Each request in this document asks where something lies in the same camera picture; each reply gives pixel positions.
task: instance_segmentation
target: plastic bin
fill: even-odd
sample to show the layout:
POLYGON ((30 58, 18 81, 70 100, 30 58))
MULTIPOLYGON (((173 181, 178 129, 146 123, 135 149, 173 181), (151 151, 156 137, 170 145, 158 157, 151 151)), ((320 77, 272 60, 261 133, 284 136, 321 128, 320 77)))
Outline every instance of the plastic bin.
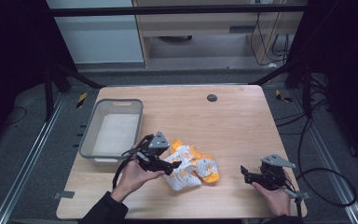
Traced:
POLYGON ((96 162, 123 160, 121 154, 138 141, 143 108, 138 99, 97 102, 79 145, 80 155, 96 162))

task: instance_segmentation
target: white cabinet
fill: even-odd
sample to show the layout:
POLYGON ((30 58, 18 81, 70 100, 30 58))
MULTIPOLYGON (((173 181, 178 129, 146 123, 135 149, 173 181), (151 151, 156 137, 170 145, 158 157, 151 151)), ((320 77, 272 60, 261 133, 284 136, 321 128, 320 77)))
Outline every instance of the white cabinet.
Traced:
MULTIPOLYGON (((50 8, 132 7, 131 0, 48 0, 50 8)), ((135 17, 56 17, 76 66, 144 63, 135 17)))

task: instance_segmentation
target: hand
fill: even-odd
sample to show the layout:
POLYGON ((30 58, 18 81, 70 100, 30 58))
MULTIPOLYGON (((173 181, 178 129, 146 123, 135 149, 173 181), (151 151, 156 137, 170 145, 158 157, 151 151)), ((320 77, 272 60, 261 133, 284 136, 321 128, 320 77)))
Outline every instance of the hand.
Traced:
MULTIPOLYGON (((284 175, 287 180, 291 181, 286 171, 284 171, 284 175)), ((252 186, 264 196, 274 216, 287 215, 290 217, 290 196, 283 189, 268 190, 256 182, 253 182, 252 186)))
POLYGON ((111 197, 116 202, 122 203, 127 196, 139 189, 144 183, 164 174, 164 171, 147 172, 142 169, 137 160, 129 161, 123 170, 120 182, 112 190, 111 197))

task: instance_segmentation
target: sleeve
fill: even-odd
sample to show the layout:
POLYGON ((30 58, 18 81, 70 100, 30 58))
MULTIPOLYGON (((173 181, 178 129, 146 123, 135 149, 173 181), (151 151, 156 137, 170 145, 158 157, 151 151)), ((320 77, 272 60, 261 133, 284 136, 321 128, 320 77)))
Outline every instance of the sleeve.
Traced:
POLYGON ((288 217, 288 216, 280 216, 275 217, 272 220, 266 222, 265 224, 303 224, 303 220, 301 217, 288 217))
POLYGON ((110 192, 107 191, 78 223, 120 224, 123 223, 128 211, 126 205, 113 200, 110 197, 110 192))

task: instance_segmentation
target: wooden table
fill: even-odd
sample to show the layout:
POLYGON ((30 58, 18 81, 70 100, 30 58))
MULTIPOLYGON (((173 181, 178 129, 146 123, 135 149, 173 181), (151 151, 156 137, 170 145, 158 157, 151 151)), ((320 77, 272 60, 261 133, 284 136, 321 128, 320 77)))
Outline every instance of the wooden table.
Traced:
MULTIPOLYGON (((287 159, 282 141, 259 86, 153 86, 101 89, 103 98, 140 99, 144 103, 141 137, 162 131, 168 141, 180 139, 202 153, 214 156, 220 180, 212 185, 174 191, 164 178, 147 182, 124 202, 127 218, 247 218, 271 217, 264 198, 245 184, 240 165, 259 173, 260 158, 277 153, 287 159), (216 102, 207 96, 215 94, 216 102)), ((168 150, 161 155, 169 156, 168 150)), ((111 190, 118 163, 94 165, 76 156, 65 190, 73 199, 62 198, 59 218, 82 218, 111 190)), ((293 172, 286 169, 295 187, 293 172)), ((302 204, 302 214, 307 209, 302 204)), ((292 206, 293 215, 296 206, 292 206)))

